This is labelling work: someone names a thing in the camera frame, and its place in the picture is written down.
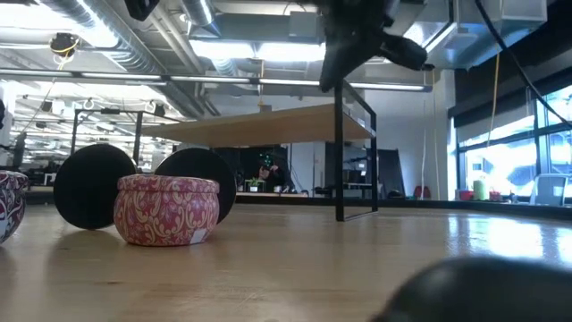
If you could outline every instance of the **person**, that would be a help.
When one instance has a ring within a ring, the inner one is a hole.
[[[260,166],[258,169],[258,180],[265,182],[265,192],[274,192],[275,186],[284,187],[286,183],[284,171],[278,165],[271,165],[270,167]]]

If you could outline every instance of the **black cable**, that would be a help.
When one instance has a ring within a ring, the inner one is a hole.
[[[486,24],[487,28],[489,29],[489,31],[491,32],[492,36],[496,39],[497,43],[499,43],[500,48],[502,49],[502,51],[506,52],[507,54],[509,54],[510,60],[512,60],[512,63],[517,67],[518,70],[518,74],[520,75],[520,78],[522,79],[522,81],[525,83],[525,85],[527,87],[529,87],[534,95],[536,96],[536,98],[543,104],[543,106],[549,110],[552,114],[556,115],[556,117],[558,117],[563,123],[565,123],[570,129],[572,129],[572,123],[570,123],[567,119],[565,119],[564,117],[560,116],[560,114],[558,114],[551,106],[550,104],[548,104],[548,102],[546,102],[546,100],[543,98],[543,96],[540,94],[540,91],[538,91],[538,89],[536,88],[536,86],[530,81],[530,79],[528,78],[528,76],[526,75],[525,70],[522,68],[522,66],[520,65],[520,63],[518,62],[517,57],[515,56],[515,54],[512,52],[512,50],[510,50],[510,48],[507,47],[507,44],[505,44],[504,40],[502,39],[501,35],[499,34],[499,32],[494,28],[494,25],[492,25],[492,21],[491,18],[489,17],[489,14],[485,11],[484,7],[483,7],[483,3],[481,2],[481,0],[475,0],[475,4],[476,4],[476,8],[479,10],[479,13],[481,14],[481,16],[483,17],[484,23]]]

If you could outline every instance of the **light fixture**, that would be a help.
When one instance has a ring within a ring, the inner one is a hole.
[[[172,76],[172,81],[202,81],[213,83],[249,84],[248,78],[241,77],[210,77],[210,76]]]
[[[432,42],[429,43],[429,45],[427,45],[427,47],[425,47],[425,50],[427,51],[427,54],[431,53],[432,50],[434,50],[439,44],[441,44],[441,42],[448,37],[451,32],[453,32],[453,30],[457,29],[457,23],[453,22],[449,27],[447,27],[446,30],[444,30],[441,35],[437,36],[437,38],[433,39]]]
[[[270,62],[315,62],[325,57],[325,44],[264,43],[257,58]]]
[[[134,73],[111,73],[111,72],[82,72],[85,78],[110,79],[110,80],[136,80],[136,81],[160,81],[159,75],[145,75]]]
[[[421,85],[399,85],[399,84],[376,84],[376,83],[350,83],[354,89],[386,89],[386,90],[424,90],[425,86]]]
[[[0,74],[3,76],[38,76],[38,77],[72,77],[71,72],[62,71],[41,71],[41,70],[22,70],[11,68],[0,68]]]
[[[303,86],[318,86],[320,84],[317,80],[274,80],[274,79],[260,79],[262,85],[303,85]]]
[[[190,40],[195,54],[210,59],[253,58],[252,46],[244,42]]]
[[[419,25],[419,23],[415,22],[411,25],[411,27],[409,27],[403,37],[411,39],[415,41],[415,43],[419,46],[422,46],[425,40],[425,33],[423,32],[423,28]]]

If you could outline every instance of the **floral pattern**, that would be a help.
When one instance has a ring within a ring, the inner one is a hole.
[[[218,219],[217,182],[131,175],[118,182],[114,222],[126,241],[143,246],[203,242]]]
[[[0,244],[12,236],[24,218],[27,187],[24,174],[0,171]]]

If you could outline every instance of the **hanging cable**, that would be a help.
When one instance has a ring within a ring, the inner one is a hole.
[[[534,95],[536,96],[536,99],[538,99],[538,101],[552,114],[554,114],[556,117],[559,118],[559,120],[561,120],[564,124],[566,124],[570,129],[572,129],[572,123],[569,122],[567,119],[565,119],[564,117],[562,117],[560,114],[558,114],[553,108],[552,106],[550,106],[550,104],[548,104],[548,102],[544,99],[544,97],[541,95],[540,91],[536,88],[536,86],[532,83],[532,81],[528,78],[528,75],[526,75],[525,70],[522,68],[522,66],[520,65],[520,63],[518,62],[517,57],[515,56],[515,54],[512,52],[512,50],[507,47],[507,44],[505,44],[504,40],[502,39],[501,35],[499,34],[499,32],[494,28],[494,25],[492,24],[491,21],[491,17],[489,17],[489,14],[485,11],[484,7],[483,7],[483,3],[481,2],[481,0],[475,0],[475,4],[476,4],[476,8],[478,9],[479,13],[481,14],[481,16],[483,17],[484,23],[486,24],[487,28],[489,29],[489,31],[491,32],[492,36],[496,39],[497,43],[499,44],[500,48],[502,49],[502,51],[506,52],[509,57],[510,60],[512,61],[512,63],[515,65],[515,67],[517,67],[517,71],[518,71],[518,75],[520,76],[520,78],[522,79],[522,81],[525,83],[526,86],[528,86],[534,93]]]
[[[61,71],[63,69],[63,67],[69,62],[67,60],[69,53],[70,53],[70,51],[67,52],[65,58],[62,60],[60,65],[57,67],[58,71]],[[52,92],[52,89],[54,89],[54,85],[55,85],[56,80],[57,80],[57,77],[54,77],[52,79],[52,83],[50,84],[50,87],[47,89],[47,93],[44,96],[44,99],[42,99],[42,103],[39,105],[38,110],[36,111],[36,113],[34,113],[32,118],[29,119],[28,124],[26,124],[26,126],[24,126],[24,128],[20,131],[20,134],[18,134],[18,136],[22,135],[29,128],[29,126],[34,122],[34,120],[36,120],[36,117],[38,117],[39,112],[42,110],[42,106],[46,103],[47,98],[49,97],[50,93]]]
[[[423,100],[423,158],[421,158],[421,200],[425,199],[425,157],[427,156],[427,100]]]
[[[435,70],[433,70],[433,89],[435,88]],[[435,174],[437,175],[437,200],[441,200],[441,187],[439,184],[439,154],[437,153],[437,97],[435,96],[435,92],[433,92],[433,122],[434,122],[434,130],[433,130],[433,138],[435,143]]]
[[[494,70],[494,89],[492,93],[492,115],[491,115],[491,129],[489,130],[489,136],[486,140],[486,148],[489,148],[491,144],[491,133],[492,128],[494,127],[494,116],[496,115],[497,111],[497,94],[499,92],[499,67],[501,65],[501,52],[497,53],[497,64]]]

